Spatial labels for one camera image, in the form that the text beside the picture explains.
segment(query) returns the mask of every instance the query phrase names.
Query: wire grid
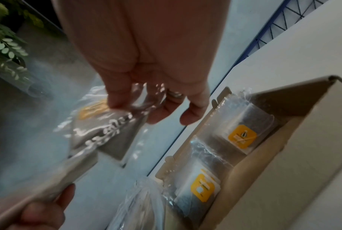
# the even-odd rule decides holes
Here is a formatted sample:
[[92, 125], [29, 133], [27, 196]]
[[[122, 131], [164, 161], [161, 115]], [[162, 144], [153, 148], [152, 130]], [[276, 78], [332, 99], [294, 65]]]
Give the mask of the wire grid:
[[245, 56], [245, 58], [249, 57], [254, 52], [265, 46], [268, 42], [302, 20], [309, 13], [327, 1], [328, 0], [291, 0], [276, 18], [276, 20], [269, 26], [269, 29], [262, 36], [256, 38], [256, 45]]

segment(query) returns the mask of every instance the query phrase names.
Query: ring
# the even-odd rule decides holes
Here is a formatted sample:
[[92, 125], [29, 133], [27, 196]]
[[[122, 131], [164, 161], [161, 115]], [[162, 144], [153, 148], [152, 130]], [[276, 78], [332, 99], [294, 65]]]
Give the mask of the ring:
[[171, 97], [174, 97], [174, 98], [183, 98], [184, 95], [180, 92], [173, 92], [169, 89], [167, 89], [167, 95], [170, 95]]

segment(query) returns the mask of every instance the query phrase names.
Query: box flap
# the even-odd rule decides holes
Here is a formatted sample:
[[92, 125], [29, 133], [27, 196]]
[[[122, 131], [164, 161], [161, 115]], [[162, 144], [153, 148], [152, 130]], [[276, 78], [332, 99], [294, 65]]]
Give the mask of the box flap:
[[[326, 84], [326, 94], [218, 230], [286, 229], [342, 168], [342, 82], [328, 80], [321, 84]], [[281, 91], [269, 94], [278, 96]], [[296, 97], [301, 103], [319, 100]]]

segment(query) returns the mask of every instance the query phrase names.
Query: orange sticker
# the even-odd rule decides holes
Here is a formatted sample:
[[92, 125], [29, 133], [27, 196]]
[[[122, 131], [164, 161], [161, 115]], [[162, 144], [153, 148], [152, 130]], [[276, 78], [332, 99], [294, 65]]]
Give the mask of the orange sticker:
[[108, 107], [107, 100], [103, 99], [96, 104], [82, 108], [79, 112], [78, 118], [80, 120], [85, 120], [87, 118], [96, 116], [98, 114], [101, 114], [101, 113], [109, 111], [109, 110], [110, 109]]
[[191, 185], [191, 192], [202, 202], [207, 202], [215, 191], [215, 185], [204, 174], [199, 174]]
[[257, 138], [257, 133], [246, 127], [245, 125], [239, 125], [236, 129], [228, 136], [235, 146], [240, 149], [246, 149], [253, 141]]

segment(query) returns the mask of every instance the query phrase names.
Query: cardboard box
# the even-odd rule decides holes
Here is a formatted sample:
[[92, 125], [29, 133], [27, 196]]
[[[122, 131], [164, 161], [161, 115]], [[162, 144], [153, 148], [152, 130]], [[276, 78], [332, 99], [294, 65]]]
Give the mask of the cardboard box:
[[[157, 178], [163, 179], [172, 164], [187, 153], [190, 139], [228, 93], [230, 90], [226, 88], [212, 102], [214, 109], [175, 155], [166, 159], [156, 174]], [[342, 168], [341, 78], [324, 77], [261, 92], [253, 95], [252, 101], [282, 120], [291, 117], [303, 119], [295, 122], [294, 128], [285, 128], [289, 130], [284, 131], [287, 138], [278, 140], [278, 146], [274, 149], [277, 154], [275, 157], [273, 153], [265, 151], [268, 148], [263, 147], [263, 144], [253, 152], [259, 151], [258, 154], [232, 157], [235, 171], [231, 171], [225, 180], [227, 184], [222, 187], [201, 229], [286, 229]], [[270, 142], [272, 137], [277, 140], [277, 133], [281, 130], [265, 143], [268, 140]], [[266, 159], [257, 160], [261, 155]], [[218, 200], [232, 202], [229, 202], [229, 206], [219, 205], [216, 208], [220, 204]]]

